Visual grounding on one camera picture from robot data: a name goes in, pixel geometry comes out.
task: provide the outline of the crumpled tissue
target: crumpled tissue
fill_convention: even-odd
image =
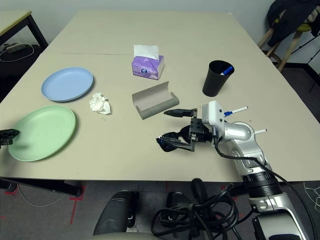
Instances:
[[[89,101],[90,109],[94,112],[100,113],[100,114],[110,114],[110,105],[106,101],[108,98],[102,95],[101,92],[96,92],[92,95],[93,99]]]

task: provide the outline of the green plate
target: green plate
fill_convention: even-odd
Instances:
[[[30,112],[13,128],[20,134],[9,145],[9,153],[25,162],[44,159],[61,149],[75,130],[76,117],[65,106],[50,105]]]

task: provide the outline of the table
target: table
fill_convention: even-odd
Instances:
[[[29,10],[0,11],[0,45],[28,26],[42,50],[48,46],[31,13]]]
[[[141,23],[146,31],[138,31]],[[160,80],[132,75],[133,44],[159,45],[165,64]],[[212,60],[227,61],[235,68],[214,98],[202,93]],[[93,73],[94,86],[89,93],[65,103],[42,96],[44,79],[71,66]],[[208,143],[198,143],[195,152],[161,150],[155,138],[179,131],[190,119],[159,113],[142,120],[132,94],[166,81],[169,91],[180,100],[175,108],[199,108],[199,116],[202,104],[212,100],[220,102],[226,111],[248,106],[247,111],[229,116],[228,121],[242,121],[256,130],[268,130],[256,139],[272,168],[289,181],[319,179],[319,123],[232,15],[112,11],[84,11],[76,15],[0,104],[1,129],[12,128],[27,113],[52,104],[69,107],[77,119],[72,140],[48,159],[21,162],[3,147],[0,176],[142,181],[190,181],[197,177],[209,182],[241,181],[234,163],[219,157]],[[109,98],[112,115],[90,110],[89,100],[96,92]]]

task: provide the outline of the white cable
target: white cable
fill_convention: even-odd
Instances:
[[[54,201],[54,202],[51,202],[51,203],[49,203],[49,204],[46,204],[46,205],[35,205],[35,204],[29,202],[29,201],[26,199],[25,195],[23,194],[23,192],[22,192],[21,189],[20,189],[20,186],[17,185],[17,187],[18,187],[18,190],[19,190],[19,192],[20,192],[20,194],[21,194],[21,197],[25,200],[25,202],[26,202],[27,204],[33,206],[33,207],[36,207],[36,208],[43,208],[43,207],[51,206],[51,205],[53,205],[53,204],[56,204],[57,202],[59,202],[60,200],[64,199],[64,198],[67,196],[67,195],[63,195],[63,196],[62,196],[61,198],[59,198],[58,200],[56,200],[56,201]]]
[[[320,186],[316,187],[316,188],[310,188],[310,187],[306,187],[306,183],[303,182],[303,187],[304,187],[304,191],[306,193],[306,195],[311,199],[311,201],[314,203],[314,209],[320,213],[320,194],[317,192],[317,189],[320,189]],[[311,198],[311,196],[309,195],[309,193],[307,192],[307,189],[308,190],[312,190],[316,195],[316,199],[313,200]]]
[[[21,60],[21,59],[25,59],[25,58],[27,58],[27,57],[29,57],[29,56],[31,56],[32,54],[35,53],[35,49],[34,49],[34,47],[33,47],[31,44],[25,44],[25,45],[28,45],[28,46],[30,46],[30,47],[32,48],[32,53],[30,53],[30,54],[27,55],[27,56],[20,57],[20,58],[18,58],[18,59],[16,59],[16,60],[1,60],[1,55],[8,51],[8,50],[4,50],[3,52],[0,53],[0,62],[3,62],[3,63],[13,63],[13,62],[19,61],[19,60]]]

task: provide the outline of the power strip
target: power strip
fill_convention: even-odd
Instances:
[[[22,43],[15,43],[15,44],[13,44],[11,46],[8,46],[6,48],[6,50],[7,50],[8,53],[14,53],[14,52],[17,52],[17,51],[19,51],[21,49],[24,49],[25,47],[26,46],[24,44],[22,44]]]

